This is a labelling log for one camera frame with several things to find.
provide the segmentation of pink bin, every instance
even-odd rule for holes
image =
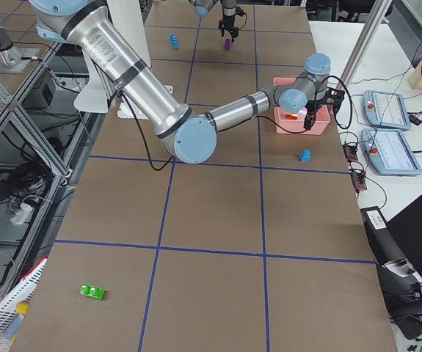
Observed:
[[[295,78],[280,78],[274,77],[273,82],[275,86],[280,86],[281,84],[289,84],[294,82]],[[283,126],[286,130],[298,132],[304,130],[304,116],[305,114],[300,114],[297,117],[297,120],[289,120],[285,117],[287,113],[283,110],[283,108],[276,108],[274,109],[274,121],[277,124]],[[301,134],[314,134],[320,135],[323,133],[324,129],[327,127],[328,123],[330,123],[330,114],[328,113],[327,106],[323,105],[321,109],[316,112],[316,121],[313,124],[313,127],[310,131],[301,133]],[[286,133],[284,130],[276,126],[277,133]]]

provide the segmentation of green block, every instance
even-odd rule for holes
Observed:
[[[102,300],[105,290],[101,287],[82,285],[82,287],[80,287],[80,294],[86,297]]]

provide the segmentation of white table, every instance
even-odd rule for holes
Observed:
[[[335,23],[335,22],[310,22],[313,39],[316,49],[319,53],[328,55],[332,60],[331,74],[341,76],[349,55],[354,48],[357,38],[363,28],[361,23]],[[410,66],[410,61],[401,49],[392,31],[386,24],[382,24],[372,41],[361,65],[359,66],[353,82],[364,78],[390,78],[401,74]],[[389,81],[364,81],[359,84],[350,84],[349,92],[352,95],[363,94],[367,89],[382,90],[386,92],[401,93],[404,98],[417,95],[421,91],[410,88],[407,79],[412,72],[408,70],[404,77],[398,77]],[[361,123],[367,123],[362,113],[362,97],[353,97],[353,102],[357,110],[358,120],[354,114],[352,126],[349,131],[355,133],[360,138],[360,131],[366,126]],[[422,110],[422,95],[416,98],[406,99],[405,105],[408,111]],[[339,120],[345,123],[349,118],[349,104],[347,100],[339,113]],[[422,150],[422,124],[412,125],[411,130],[405,132],[407,141],[412,150]],[[367,159],[363,152],[358,151],[357,156],[363,165],[367,164]],[[422,168],[422,153],[416,154],[419,164]],[[393,218],[399,211],[422,194],[422,175],[415,177],[399,176],[380,176],[371,166],[368,167],[367,176],[378,182],[387,192],[388,201],[383,207],[382,213],[387,220]],[[366,208],[374,205],[381,206],[384,202],[384,195],[380,188],[370,181],[366,181],[368,190],[361,192],[358,204],[360,208]],[[418,345],[420,342],[408,341],[396,326],[393,326],[396,335],[396,344],[398,350],[403,352],[410,345]]]

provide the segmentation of white basket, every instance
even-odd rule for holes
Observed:
[[[10,341],[4,338],[4,332],[12,320],[18,315],[15,308],[18,303],[29,303],[33,296],[34,289],[40,281],[41,273],[47,258],[43,258],[38,264],[27,273],[10,293],[0,301],[0,352],[8,352]]]

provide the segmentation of label on robot arm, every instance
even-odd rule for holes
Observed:
[[[380,230],[387,227],[387,225],[384,223],[384,219],[382,219],[380,213],[377,210],[368,211],[367,216],[370,218],[375,230]]]
[[[94,33],[88,39],[88,47],[86,48],[90,58],[102,69],[112,65],[113,62],[120,58],[120,52],[106,39],[101,32]]]

